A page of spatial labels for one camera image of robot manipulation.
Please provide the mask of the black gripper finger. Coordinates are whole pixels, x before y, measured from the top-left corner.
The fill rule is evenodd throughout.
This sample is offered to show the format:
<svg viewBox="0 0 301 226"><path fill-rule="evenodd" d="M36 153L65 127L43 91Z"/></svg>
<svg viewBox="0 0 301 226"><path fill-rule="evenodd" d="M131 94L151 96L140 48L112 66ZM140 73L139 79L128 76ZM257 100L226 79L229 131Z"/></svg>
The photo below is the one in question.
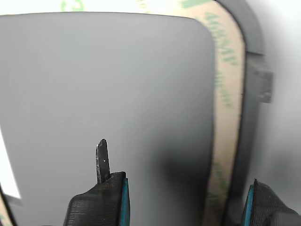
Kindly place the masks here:
<svg viewBox="0 0 301 226"><path fill-rule="evenodd" d="M287 207L267 185L250 185L241 219L242 226L301 226L301 216Z"/></svg>
<svg viewBox="0 0 301 226"><path fill-rule="evenodd" d="M68 205L65 226L129 226L130 198L125 172L110 173L107 141L96 147L97 183L74 196Z"/></svg>

